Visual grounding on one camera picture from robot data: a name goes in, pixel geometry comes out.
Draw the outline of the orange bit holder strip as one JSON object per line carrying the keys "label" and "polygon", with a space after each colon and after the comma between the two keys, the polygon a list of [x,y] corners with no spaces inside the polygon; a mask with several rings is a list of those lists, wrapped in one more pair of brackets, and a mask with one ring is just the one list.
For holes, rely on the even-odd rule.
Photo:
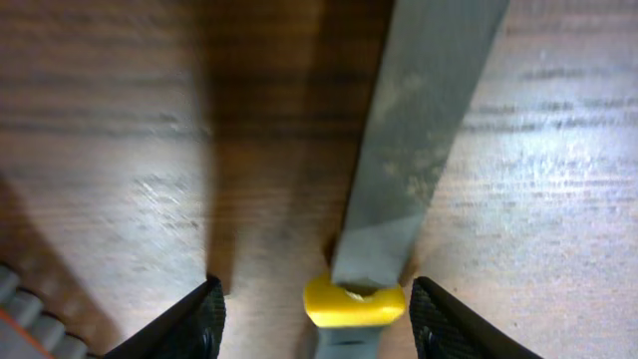
{"label": "orange bit holder strip", "polygon": [[88,345],[44,311],[43,301],[1,266],[1,359],[90,359]]}

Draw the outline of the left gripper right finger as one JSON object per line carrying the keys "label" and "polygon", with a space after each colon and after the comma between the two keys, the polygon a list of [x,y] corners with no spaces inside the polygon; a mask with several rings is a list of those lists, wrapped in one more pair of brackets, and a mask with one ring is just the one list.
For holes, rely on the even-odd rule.
{"label": "left gripper right finger", "polygon": [[409,313],[420,359],[541,359],[429,277],[413,281]]}

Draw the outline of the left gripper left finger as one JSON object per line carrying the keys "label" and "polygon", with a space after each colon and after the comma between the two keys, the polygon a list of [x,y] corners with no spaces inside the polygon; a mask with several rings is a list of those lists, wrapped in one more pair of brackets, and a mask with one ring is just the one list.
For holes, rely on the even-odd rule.
{"label": "left gripper left finger", "polygon": [[221,281],[206,281],[104,359],[216,359],[226,308]]}

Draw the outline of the metal file yellow-black handle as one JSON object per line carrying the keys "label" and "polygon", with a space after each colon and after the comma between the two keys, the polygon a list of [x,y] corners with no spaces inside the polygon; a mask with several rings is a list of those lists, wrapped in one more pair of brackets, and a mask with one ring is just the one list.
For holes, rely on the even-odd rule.
{"label": "metal file yellow-black handle", "polygon": [[506,0],[398,0],[328,272],[303,292],[309,358],[374,358]]}

